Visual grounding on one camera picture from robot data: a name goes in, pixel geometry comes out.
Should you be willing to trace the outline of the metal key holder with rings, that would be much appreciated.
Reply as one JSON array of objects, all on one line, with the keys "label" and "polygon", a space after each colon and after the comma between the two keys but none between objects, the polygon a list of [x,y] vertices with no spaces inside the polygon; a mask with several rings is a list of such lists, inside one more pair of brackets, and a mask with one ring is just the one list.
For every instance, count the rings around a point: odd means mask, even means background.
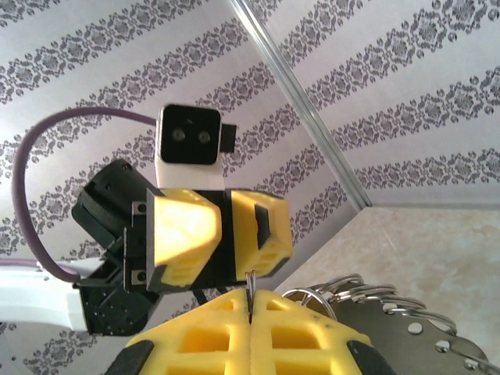
[{"label": "metal key holder with rings", "polygon": [[[256,273],[247,273],[252,322]],[[357,273],[286,291],[297,302],[365,334],[395,375],[500,375],[484,352],[458,336],[455,323],[420,300],[402,297],[390,284],[366,284]]]}]

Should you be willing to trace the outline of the aluminium frame post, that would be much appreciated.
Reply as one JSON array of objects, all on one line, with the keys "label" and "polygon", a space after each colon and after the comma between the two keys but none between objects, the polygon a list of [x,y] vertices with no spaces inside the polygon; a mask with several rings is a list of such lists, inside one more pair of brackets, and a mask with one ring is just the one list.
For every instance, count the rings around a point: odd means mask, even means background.
[{"label": "aluminium frame post", "polygon": [[327,129],[327,125],[314,107],[305,89],[299,83],[291,67],[286,62],[269,31],[258,19],[249,0],[228,0],[238,19],[250,35],[263,62],[271,73],[287,100],[294,107],[302,125],[323,154],[337,182],[344,188],[349,200],[357,211],[373,205],[353,168],[350,167],[341,148]]}]

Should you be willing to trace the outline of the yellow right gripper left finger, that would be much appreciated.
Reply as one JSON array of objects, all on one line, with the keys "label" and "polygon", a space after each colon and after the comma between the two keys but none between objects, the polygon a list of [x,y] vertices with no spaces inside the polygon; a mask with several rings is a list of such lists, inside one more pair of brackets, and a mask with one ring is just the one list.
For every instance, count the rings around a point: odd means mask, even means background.
[{"label": "yellow right gripper left finger", "polygon": [[104,375],[251,375],[246,290],[138,334]]}]

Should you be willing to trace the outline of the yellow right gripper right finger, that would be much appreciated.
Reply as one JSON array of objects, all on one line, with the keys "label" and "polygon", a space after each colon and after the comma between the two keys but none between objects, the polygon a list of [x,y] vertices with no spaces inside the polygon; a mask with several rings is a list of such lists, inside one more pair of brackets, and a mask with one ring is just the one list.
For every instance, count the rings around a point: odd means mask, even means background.
[{"label": "yellow right gripper right finger", "polygon": [[258,290],[251,375],[395,375],[365,334],[271,291]]}]

